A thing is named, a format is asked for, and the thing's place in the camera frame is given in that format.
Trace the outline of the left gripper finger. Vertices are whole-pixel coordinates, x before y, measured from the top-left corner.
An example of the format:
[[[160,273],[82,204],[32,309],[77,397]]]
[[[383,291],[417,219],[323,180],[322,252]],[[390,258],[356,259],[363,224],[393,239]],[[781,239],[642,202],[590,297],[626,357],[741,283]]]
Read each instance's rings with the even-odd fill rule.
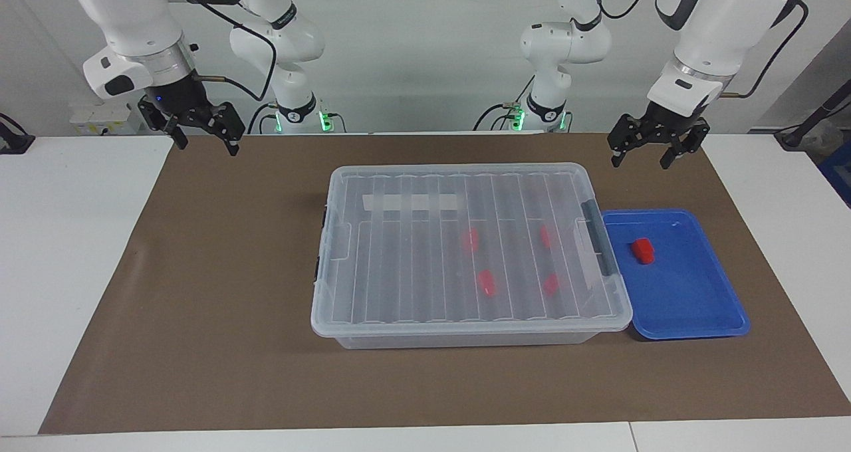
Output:
[[[693,154],[698,149],[710,132],[709,125],[693,125],[687,133],[671,133],[669,135],[669,147],[662,156],[662,167],[670,168],[674,161],[686,154]]]
[[[644,134],[646,128],[644,118],[621,116],[608,134],[608,145],[611,149],[611,164],[620,166],[629,150],[640,148],[648,143]]]

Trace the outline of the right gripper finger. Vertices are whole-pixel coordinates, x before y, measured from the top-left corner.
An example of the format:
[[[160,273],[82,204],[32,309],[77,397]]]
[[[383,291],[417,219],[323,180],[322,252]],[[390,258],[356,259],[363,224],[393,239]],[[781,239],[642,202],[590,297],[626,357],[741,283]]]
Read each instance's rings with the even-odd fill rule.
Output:
[[[230,156],[236,156],[245,125],[232,103],[222,103],[203,108],[203,130],[221,140]]]
[[[164,114],[149,100],[139,100],[138,109],[151,131],[168,135],[179,150],[185,149],[188,140],[180,128],[177,116]]]

